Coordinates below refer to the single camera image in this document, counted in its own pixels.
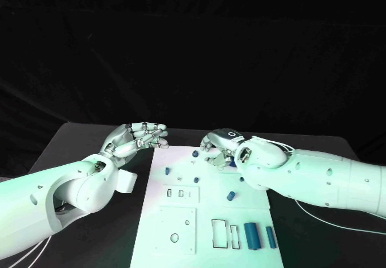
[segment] table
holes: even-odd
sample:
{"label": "table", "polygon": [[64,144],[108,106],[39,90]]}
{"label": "table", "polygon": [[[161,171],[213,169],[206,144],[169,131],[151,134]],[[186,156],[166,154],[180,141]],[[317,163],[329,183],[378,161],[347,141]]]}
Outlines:
{"label": "table", "polygon": [[[117,126],[66,123],[62,125],[30,170],[40,170],[82,160],[100,151],[107,135]],[[209,131],[169,129],[169,143],[197,146]],[[305,150],[324,151],[357,160],[346,140],[330,136],[244,133],[290,144]],[[35,267],[121,267],[130,266],[136,234],[141,216],[143,199],[154,149],[141,150],[123,167],[138,174],[134,192],[114,193],[105,208],[76,220],[52,236],[48,248]],[[385,261],[386,236],[336,228],[314,219],[295,202],[272,190],[268,191],[271,215],[285,267],[379,267]],[[352,228],[386,232],[386,221],[372,215],[343,209],[330,209],[303,204],[303,207],[324,220]],[[39,250],[23,260],[28,267]],[[25,252],[0,260],[9,267]]]}

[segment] robotic arm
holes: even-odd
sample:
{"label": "robotic arm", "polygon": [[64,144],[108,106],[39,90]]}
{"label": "robotic arm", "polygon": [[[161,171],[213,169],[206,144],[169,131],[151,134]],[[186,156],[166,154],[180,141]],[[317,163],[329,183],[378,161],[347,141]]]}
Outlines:
{"label": "robotic arm", "polygon": [[[131,193],[137,174],[120,167],[140,149],[169,148],[166,125],[121,125],[98,154],[82,161],[0,183],[0,260],[58,233],[76,219],[100,211],[114,191]],[[62,200],[55,208],[53,196]]]}
{"label": "robotic arm", "polygon": [[222,128],[202,140],[202,150],[215,145],[221,154],[206,158],[225,167],[233,161],[246,183],[258,190],[321,207],[360,210],[386,216],[386,167],[288,145]]}

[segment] rectangular hole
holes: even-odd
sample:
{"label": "rectangular hole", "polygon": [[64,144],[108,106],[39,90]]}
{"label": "rectangular hole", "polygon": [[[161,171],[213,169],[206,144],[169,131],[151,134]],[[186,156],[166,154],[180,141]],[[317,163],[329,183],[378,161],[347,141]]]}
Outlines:
{"label": "rectangular hole", "polygon": [[213,228],[213,247],[228,248],[226,221],[222,219],[213,219],[212,228]]}
{"label": "rectangular hole", "polygon": [[239,250],[239,232],[236,225],[231,225],[231,239],[232,239],[232,248],[235,250]]}

